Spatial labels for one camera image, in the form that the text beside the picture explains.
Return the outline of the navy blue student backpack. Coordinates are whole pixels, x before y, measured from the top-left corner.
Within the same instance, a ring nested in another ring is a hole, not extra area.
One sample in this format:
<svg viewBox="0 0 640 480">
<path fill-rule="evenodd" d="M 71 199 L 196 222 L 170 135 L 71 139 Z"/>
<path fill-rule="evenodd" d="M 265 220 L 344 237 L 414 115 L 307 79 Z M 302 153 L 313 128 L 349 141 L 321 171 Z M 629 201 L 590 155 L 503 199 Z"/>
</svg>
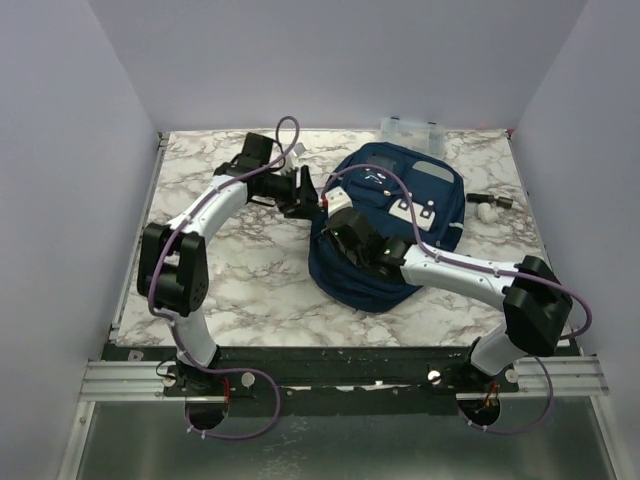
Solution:
<svg viewBox="0 0 640 480">
<path fill-rule="evenodd" d="M 452 252 L 465 217 L 464 181 L 445 162 L 388 142 L 367 143 L 333 171 L 333 187 L 342 187 L 355 210 L 384 237 L 415 239 L 402 189 L 413 200 L 420 237 L 426 244 Z M 402 279 L 378 279 L 354 266 L 336 248 L 326 230 L 328 216 L 311 224 L 308 270 L 316 285 L 340 303 L 369 313 L 387 312 L 420 290 Z"/>
</svg>

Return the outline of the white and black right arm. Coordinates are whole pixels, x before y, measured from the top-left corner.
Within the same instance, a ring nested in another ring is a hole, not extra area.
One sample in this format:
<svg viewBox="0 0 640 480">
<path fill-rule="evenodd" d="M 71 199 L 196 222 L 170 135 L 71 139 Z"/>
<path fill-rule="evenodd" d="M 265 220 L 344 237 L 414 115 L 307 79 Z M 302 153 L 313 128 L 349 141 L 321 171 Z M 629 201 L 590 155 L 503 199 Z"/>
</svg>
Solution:
<svg viewBox="0 0 640 480">
<path fill-rule="evenodd" d="M 467 389 L 485 390 L 505 367 L 525 356 L 555 354 L 572 300 L 542 259 L 492 263 L 438 249 L 427 252 L 422 242 L 382 236 L 352 207 L 329 215 L 324 235 L 367 279 L 439 288 L 503 313 L 503 323 L 474 341 L 460 367 Z"/>
</svg>

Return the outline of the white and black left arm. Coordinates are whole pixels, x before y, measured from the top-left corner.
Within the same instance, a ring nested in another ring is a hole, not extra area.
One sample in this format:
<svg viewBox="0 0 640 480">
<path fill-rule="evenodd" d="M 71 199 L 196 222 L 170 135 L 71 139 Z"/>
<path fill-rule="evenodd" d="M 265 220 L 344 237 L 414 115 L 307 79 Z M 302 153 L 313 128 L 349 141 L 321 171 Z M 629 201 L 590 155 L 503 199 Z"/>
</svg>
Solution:
<svg viewBox="0 0 640 480">
<path fill-rule="evenodd" d="M 260 199 L 286 218 L 309 220 L 319 212 L 310 169 L 293 165 L 296 146 L 272 159 L 276 144 L 247 134 L 240 153 L 214 170 L 206 190 L 183 213 L 165 224 L 150 223 L 142 233 L 137 291 L 150 313 L 168 321 L 177 359 L 190 367 L 187 382 L 201 395 L 214 393 L 222 380 L 215 365 L 218 345 L 202 308 L 210 285 L 209 243 L 228 219 Z"/>
</svg>

